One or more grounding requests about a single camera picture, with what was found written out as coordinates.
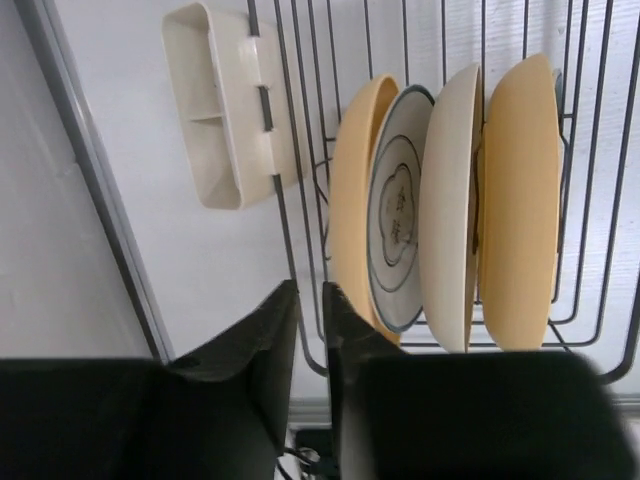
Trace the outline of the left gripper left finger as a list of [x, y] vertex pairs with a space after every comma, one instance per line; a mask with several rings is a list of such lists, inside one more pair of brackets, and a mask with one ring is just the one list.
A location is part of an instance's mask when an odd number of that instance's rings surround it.
[[300, 302], [286, 280], [200, 347], [149, 359], [6, 359], [5, 479], [270, 479]]

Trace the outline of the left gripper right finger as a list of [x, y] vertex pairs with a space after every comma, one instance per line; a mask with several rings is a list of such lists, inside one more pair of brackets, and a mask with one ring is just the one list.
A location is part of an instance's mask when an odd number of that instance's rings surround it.
[[344, 479], [634, 479], [620, 414], [581, 357], [410, 354], [323, 286], [333, 442]]

